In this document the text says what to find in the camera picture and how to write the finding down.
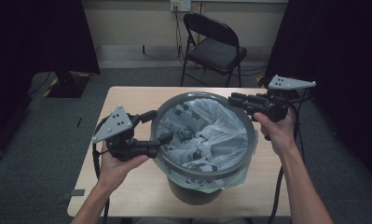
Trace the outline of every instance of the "black folding chair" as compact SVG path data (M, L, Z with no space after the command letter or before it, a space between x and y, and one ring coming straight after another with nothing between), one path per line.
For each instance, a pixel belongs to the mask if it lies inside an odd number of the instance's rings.
M225 87L231 80L233 70L238 67L239 87L241 87L241 61L246 56L247 49L239 46L239 39L235 32L220 21L192 12L185 14L184 23L188 32L188 40L180 86L183 86L185 76L209 86L190 74L186 74L186 63L190 60L203 68L228 76ZM193 34L203 35L205 38L197 43Z

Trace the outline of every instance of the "black partition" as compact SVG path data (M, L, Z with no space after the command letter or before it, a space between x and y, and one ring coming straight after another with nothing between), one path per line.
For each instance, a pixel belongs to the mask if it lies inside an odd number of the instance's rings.
M0 1L0 152L48 71L100 74L81 1Z
M316 81L333 132L372 174L372 1L289 0L267 77Z

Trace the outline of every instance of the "trash can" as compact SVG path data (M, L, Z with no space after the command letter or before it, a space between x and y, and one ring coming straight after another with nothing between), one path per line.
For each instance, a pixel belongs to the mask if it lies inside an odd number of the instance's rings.
M244 182L256 136L253 123L227 98L188 92L165 102L151 124L151 139L173 132L154 162L172 193L189 204L205 204L222 191Z

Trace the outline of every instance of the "wooden table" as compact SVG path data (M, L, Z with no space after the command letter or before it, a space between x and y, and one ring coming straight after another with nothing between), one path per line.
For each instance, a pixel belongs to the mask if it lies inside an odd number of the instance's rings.
M175 95L190 91L207 91L228 97L232 92L263 93L263 89L238 88L167 88L113 87L109 90L99 120L108 116L117 105L128 113L143 114L158 109ZM260 129L254 122L256 130ZM149 140L151 122L140 123L135 138ZM84 196L72 197L68 214L75 216L97 182L92 162L92 145L81 168L75 189L84 189ZM269 216L272 210L276 180L281 167L270 142L258 136L256 153L243 184L224 190L213 202L190 205L171 192L166 175L149 160L132 170L124 183L110 197L110 217L258 217ZM290 216L287 188L283 179L277 216Z

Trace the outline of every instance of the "chair backrest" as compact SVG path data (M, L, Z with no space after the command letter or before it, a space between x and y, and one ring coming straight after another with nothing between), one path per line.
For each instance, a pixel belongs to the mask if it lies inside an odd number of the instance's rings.
M235 32L220 21L192 12L185 14L183 21L189 35L191 35L190 31L193 31L234 47L239 45Z

